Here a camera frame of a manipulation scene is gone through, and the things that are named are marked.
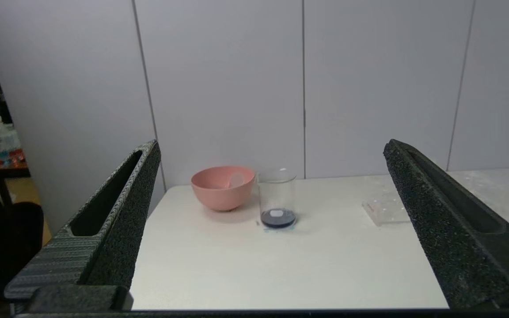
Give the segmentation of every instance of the bowl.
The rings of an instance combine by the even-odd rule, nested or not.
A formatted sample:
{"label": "bowl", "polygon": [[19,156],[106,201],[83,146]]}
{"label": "bowl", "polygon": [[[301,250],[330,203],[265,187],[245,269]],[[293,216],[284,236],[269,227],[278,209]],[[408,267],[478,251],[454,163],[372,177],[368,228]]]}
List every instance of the bowl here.
{"label": "bowl", "polygon": [[[243,176],[242,185],[228,187],[235,174]],[[212,167],[192,177],[192,189],[196,198],[215,211],[230,211],[244,204],[251,195],[255,183],[255,172],[247,167]]]}

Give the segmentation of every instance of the glass beaker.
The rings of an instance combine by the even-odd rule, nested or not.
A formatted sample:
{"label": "glass beaker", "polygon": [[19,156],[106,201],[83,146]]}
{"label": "glass beaker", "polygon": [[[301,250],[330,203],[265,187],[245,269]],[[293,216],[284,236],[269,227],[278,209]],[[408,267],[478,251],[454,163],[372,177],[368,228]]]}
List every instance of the glass beaker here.
{"label": "glass beaker", "polygon": [[287,227],[296,221],[294,180],[285,168],[258,174],[260,220],[268,227]]}

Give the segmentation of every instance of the white wall panel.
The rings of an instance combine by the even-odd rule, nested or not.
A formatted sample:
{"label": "white wall panel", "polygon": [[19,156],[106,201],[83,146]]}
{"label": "white wall panel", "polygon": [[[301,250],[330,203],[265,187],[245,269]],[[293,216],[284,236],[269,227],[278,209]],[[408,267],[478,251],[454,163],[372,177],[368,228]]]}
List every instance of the white wall panel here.
{"label": "white wall panel", "polygon": [[386,173],[391,138],[446,167],[472,5],[305,1],[307,177]]}
{"label": "white wall panel", "polygon": [[136,0],[167,187],[199,170],[304,172],[300,0]]}
{"label": "white wall panel", "polygon": [[0,83],[53,232],[154,139],[130,0],[0,0]]}
{"label": "white wall panel", "polygon": [[450,170],[509,167],[509,1],[477,1]]}

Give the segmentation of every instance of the black foam pad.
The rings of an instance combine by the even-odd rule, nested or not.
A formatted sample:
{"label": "black foam pad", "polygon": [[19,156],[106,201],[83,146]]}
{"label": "black foam pad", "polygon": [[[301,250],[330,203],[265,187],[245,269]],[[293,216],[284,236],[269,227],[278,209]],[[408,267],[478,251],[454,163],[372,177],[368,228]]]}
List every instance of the black foam pad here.
{"label": "black foam pad", "polygon": [[509,307],[509,223],[414,147],[384,156],[449,307]]}
{"label": "black foam pad", "polygon": [[56,284],[129,288],[159,164],[155,140],[137,147],[11,280],[6,298],[26,302]]}

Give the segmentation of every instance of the tabletop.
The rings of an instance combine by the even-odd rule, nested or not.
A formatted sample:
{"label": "tabletop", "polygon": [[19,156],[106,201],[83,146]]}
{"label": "tabletop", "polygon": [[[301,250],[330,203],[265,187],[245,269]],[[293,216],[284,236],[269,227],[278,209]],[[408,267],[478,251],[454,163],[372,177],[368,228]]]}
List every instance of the tabletop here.
{"label": "tabletop", "polygon": [[[450,173],[509,221],[509,169]],[[377,227],[362,202],[388,175],[296,181],[298,220],[265,228],[253,191],[232,212],[173,187],[149,216],[134,310],[447,308],[411,223]]]}
{"label": "tabletop", "polygon": [[26,178],[30,177],[29,167],[27,163],[19,163],[18,165],[0,167],[0,178]]}

